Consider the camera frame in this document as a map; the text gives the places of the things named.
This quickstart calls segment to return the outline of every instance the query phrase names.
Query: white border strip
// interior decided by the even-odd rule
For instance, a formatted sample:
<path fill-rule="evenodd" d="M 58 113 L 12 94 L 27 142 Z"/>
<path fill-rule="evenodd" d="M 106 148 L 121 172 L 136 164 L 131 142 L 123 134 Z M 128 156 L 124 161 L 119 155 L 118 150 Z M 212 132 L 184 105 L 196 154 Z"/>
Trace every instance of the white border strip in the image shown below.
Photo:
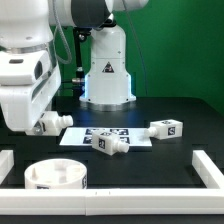
<path fill-rule="evenodd" d="M 207 188 L 224 189 L 224 176 L 203 150 L 193 151 L 192 165 Z"/>
<path fill-rule="evenodd" d="M 223 178 L 203 151 L 194 151 L 193 164 L 203 178 L 209 175 L 209 187 L 213 186 L 210 181 L 213 175 Z M 0 190 L 0 214 L 224 214 L 224 189 L 220 189 L 222 181 L 213 179 L 218 189 L 4 189 Z"/>
<path fill-rule="evenodd" d="M 0 184 L 14 166 L 13 150 L 2 150 L 0 152 Z"/>

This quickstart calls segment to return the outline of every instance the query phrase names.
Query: green wall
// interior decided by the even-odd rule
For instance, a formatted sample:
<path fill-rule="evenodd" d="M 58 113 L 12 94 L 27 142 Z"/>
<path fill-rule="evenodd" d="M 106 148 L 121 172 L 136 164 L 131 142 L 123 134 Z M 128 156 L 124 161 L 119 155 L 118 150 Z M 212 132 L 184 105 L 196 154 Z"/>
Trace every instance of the green wall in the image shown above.
<path fill-rule="evenodd" d="M 127 35 L 126 67 L 133 90 L 145 96 L 142 62 L 127 15 L 115 16 Z M 130 17 L 146 65 L 148 96 L 197 97 L 224 114 L 224 0 L 151 0 Z M 71 31 L 66 35 L 73 49 Z M 90 41 L 82 49 L 87 72 Z M 65 78 L 73 77 L 75 65 L 61 66 L 61 71 Z"/>

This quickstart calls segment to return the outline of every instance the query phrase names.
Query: white cylinder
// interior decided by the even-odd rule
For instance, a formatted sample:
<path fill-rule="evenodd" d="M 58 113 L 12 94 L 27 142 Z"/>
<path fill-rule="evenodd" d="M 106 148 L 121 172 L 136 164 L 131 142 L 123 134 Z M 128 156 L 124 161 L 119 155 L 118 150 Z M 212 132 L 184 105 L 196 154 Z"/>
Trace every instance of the white cylinder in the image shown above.
<path fill-rule="evenodd" d="M 158 134 L 158 131 L 155 127 L 150 127 L 145 129 L 145 137 L 155 137 Z"/>
<path fill-rule="evenodd" d="M 75 160 L 44 160 L 29 166 L 24 175 L 26 189 L 85 189 L 87 187 L 87 169 Z"/>
<path fill-rule="evenodd" d="M 47 0 L 0 0 L 0 46 L 25 48 L 53 39 Z"/>

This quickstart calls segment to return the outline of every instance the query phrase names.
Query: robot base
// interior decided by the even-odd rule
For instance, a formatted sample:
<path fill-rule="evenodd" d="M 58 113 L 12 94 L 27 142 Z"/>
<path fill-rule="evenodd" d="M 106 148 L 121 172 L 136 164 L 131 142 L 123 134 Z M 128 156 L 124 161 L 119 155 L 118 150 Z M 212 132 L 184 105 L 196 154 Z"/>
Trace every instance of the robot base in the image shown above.
<path fill-rule="evenodd" d="M 122 104 L 94 104 L 90 102 L 83 102 L 80 101 L 81 107 L 85 107 L 91 110 L 98 110 L 98 111 L 119 111 L 119 110 L 126 110 L 135 107 L 135 101 L 129 101 L 127 103 Z"/>

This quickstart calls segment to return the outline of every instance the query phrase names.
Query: white paper sheet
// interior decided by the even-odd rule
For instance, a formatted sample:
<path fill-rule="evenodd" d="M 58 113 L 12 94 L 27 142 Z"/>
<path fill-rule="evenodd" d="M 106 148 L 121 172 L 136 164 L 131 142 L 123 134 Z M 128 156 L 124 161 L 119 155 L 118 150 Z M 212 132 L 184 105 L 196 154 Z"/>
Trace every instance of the white paper sheet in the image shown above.
<path fill-rule="evenodd" d="M 60 145 L 89 146 L 92 140 L 92 131 L 105 129 L 120 135 L 122 141 L 130 146 L 152 146 L 150 138 L 144 137 L 144 128 L 67 128 Z"/>

